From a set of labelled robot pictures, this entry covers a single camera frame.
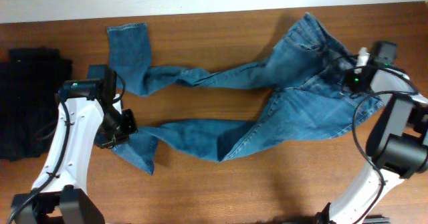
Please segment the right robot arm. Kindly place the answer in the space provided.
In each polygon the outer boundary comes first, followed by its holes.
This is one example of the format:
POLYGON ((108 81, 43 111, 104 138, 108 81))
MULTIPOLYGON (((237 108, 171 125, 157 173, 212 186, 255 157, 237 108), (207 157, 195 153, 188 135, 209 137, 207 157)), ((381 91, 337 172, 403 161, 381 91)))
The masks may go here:
POLYGON ((366 161, 362 170, 315 215, 314 223, 389 223, 389 218, 369 213, 391 189, 427 171, 427 98, 394 66, 396 58, 396 44, 376 41, 370 51, 360 49, 356 67, 346 73, 346 90, 379 98, 385 109, 366 146, 357 147, 366 161))

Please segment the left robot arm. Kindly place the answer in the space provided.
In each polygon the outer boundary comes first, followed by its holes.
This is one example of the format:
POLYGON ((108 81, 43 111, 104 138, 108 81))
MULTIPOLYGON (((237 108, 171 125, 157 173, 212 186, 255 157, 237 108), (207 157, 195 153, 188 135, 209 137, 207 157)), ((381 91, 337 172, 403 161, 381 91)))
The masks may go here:
POLYGON ((44 166, 29 193, 16 194, 8 223, 104 223, 87 194, 94 146, 113 148, 137 131, 132 110, 123 108, 107 65, 90 66, 85 80, 69 80, 58 92, 58 121, 44 166))

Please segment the blue denim jeans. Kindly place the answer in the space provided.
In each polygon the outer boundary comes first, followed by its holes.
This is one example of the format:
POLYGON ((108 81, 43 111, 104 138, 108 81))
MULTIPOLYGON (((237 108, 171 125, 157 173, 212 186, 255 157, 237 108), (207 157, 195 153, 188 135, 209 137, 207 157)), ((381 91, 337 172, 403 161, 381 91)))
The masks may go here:
POLYGON ((114 154, 152 174, 159 142, 185 154, 223 162, 255 154, 287 140, 327 140, 351 131, 379 110, 378 98, 352 96, 342 89, 350 52, 313 15, 305 14, 265 59, 211 73, 201 68, 154 67, 145 23, 107 29, 110 67, 122 87, 147 97, 172 84, 190 88, 270 88, 255 121, 188 119, 140 127, 114 154))

